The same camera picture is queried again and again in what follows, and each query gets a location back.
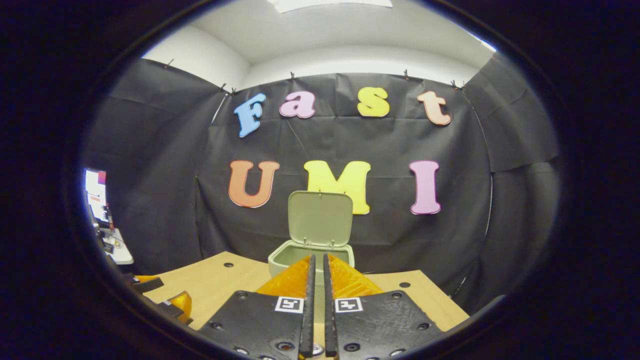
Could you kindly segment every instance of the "black backdrop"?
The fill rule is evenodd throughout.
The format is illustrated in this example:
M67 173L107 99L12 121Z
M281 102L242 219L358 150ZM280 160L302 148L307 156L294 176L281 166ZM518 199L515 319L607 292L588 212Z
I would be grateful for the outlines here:
M384 88L390 113L362 117L357 92ZM283 118L284 97L316 95L309 119ZM444 97L448 126L432 124L416 96ZM240 138L235 107L257 93L260 128ZM367 203L350 245L362 272L422 270L473 313L508 292L547 248L559 196L550 120L526 82L496 55L464 89L383 74L326 74L244 89L234 96L191 74L139 60L97 110L84 165L108 172L109 203L143 274L224 250L266 261L289 238L287 197L307 187L303 164L371 164ZM260 161L277 161L269 202L242 208L228 197L229 163L248 160L247 193ZM435 215L413 215L409 163L433 160Z

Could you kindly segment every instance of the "computer monitor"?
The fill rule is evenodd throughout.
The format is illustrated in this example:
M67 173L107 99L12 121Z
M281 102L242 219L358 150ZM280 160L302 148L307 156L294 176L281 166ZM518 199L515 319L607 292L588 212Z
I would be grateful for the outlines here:
M109 218L104 210L107 206L107 173L101 170L86 168L84 170L84 189L87 202L91 207L93 217L100 225L108 225Z

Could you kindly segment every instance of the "ceiling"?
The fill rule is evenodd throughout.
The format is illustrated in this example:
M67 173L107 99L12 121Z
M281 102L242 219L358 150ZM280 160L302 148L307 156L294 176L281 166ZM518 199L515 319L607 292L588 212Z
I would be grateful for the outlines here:
M229 45L251 65L336 45L382 45L435 53L480 69L493 51L447 19L410 0L393 8L331 4L279 13L267 0L236 0L193 25Z

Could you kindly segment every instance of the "open lid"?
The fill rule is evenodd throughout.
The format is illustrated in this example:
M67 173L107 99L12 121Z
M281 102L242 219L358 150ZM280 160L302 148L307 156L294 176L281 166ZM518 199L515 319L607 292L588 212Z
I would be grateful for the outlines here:
M341 247L351 236L353 201L343 193L293 192L289 196L289 234L300 244Z

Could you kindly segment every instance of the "black curtain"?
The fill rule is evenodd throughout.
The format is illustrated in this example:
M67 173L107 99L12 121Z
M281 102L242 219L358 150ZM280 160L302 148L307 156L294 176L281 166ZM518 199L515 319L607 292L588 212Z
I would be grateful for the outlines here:
M382 87L390 112L359 114L357 93ZM316 114L285 118L294 91L316 95ZM416 97L435 91L451 115L436 126ZM260 127L244 138L234 109L264 93ZM361 272L422 270L465 310L507 293L546 249L559 194L549 118L526 81L499 56L466 85L384 74L325 74L235 94L181 70L139 60L97 110L85 166L106 170L116 226L137 269L156 274L228 250L259 261L289 239L287 198L306 190L306 161L335 177L371 164L371 211L353 215L349 244ZM229 164L277 161L270 200L242 208L228 196ZM437 161L434 215L414 215L409 164Z

